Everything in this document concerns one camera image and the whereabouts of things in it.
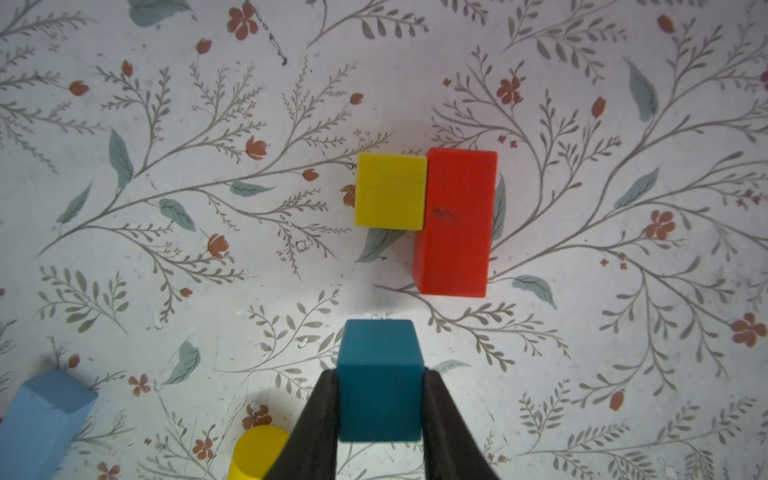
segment red block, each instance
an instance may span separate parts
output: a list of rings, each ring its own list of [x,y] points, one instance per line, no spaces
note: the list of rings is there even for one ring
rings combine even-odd
[[[416,234],[413,279],[429,295],[485,296],[498,155],[427,152],[424,229]]]

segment yellow cylindrical block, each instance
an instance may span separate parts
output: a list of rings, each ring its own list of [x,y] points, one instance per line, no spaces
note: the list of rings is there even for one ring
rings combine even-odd
[[[245,432],[235,445],[227,480],[261,480],[288,442],[288,432],[259,425]]]

